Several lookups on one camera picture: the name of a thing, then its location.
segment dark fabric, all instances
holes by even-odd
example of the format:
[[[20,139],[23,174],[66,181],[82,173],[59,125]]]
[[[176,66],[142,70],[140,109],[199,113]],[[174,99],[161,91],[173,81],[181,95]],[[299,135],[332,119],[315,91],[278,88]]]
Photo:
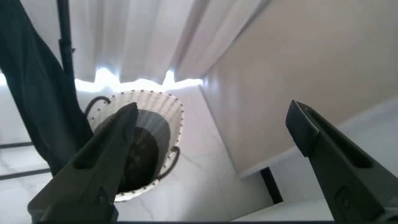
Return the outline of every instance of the dark fabric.
[[[0,68],[39,154],[55,175],[93,136],[75,82],[18,0],[0,0]]]

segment beige wall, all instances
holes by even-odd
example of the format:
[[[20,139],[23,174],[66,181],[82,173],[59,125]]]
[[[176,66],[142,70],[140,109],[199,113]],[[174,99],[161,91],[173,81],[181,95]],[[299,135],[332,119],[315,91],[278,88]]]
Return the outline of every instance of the beige wall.
[[[292,99],[339,124],[398,94],[398,1],[277,0],[204,79],[238,173],[294,145]]]

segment woven basket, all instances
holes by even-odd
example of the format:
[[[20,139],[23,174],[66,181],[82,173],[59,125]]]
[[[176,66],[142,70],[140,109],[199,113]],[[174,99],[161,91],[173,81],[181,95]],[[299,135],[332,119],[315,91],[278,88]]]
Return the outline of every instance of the woven basket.
[[[136,102],[139,109],[137,127],[146,128],[155,136],[157,142],[158,140],[159,142],[164,142],[165,139],[159,133],[167,132],[167,136],[169,136],[167,137],[169,141],[165,142],[165,144],[161,144],[165,149],[159,153],[159,165],[153,181],[137,190],[117,194],[115,198],[115,202],[130,200],[154,188],[159,184],[159,181],[174,168],[180,154],[178,145],[183,129],[183,106],[178,98],[171,94],[145,90],[131,90],[129,92],[122,92],[117,96],[112,96],[110,99],[103,96],[95,98],[87,107],[86,114],[90,112],[90,108],[97,100],[106,100],[108,104],[104,105],[101,109],[97,109],[97,111],[92,113],[93,115],[88,118],[92,130],[97,129],[106,118],[115,114],[115,112],[124,105]],[[153,119],[153,117],[155,117],[154,115],[158,117],[161,116],[161,119],[166,121],[163,122],[165,125],[161,125],[161,122]]]

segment black metal pole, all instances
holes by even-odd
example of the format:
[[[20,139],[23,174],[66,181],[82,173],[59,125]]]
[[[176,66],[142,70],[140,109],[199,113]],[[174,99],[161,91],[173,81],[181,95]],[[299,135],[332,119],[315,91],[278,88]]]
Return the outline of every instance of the black metal pole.
[[[61,39],[59,40],[62,66],[65,73],[72,79],[75,79],[73,72],[72,36],[70,33],[69,1],[57,0],[58,19],[60,23]]]

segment curtain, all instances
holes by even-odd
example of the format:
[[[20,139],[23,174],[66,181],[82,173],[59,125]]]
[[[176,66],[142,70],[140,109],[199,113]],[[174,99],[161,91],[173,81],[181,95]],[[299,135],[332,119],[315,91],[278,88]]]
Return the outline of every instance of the curtain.
[[[60,61],[56,0],[21,0]],[[75,77],[105,67],[121,82],[200,78],[233,42],[262,0],[69,0]]]

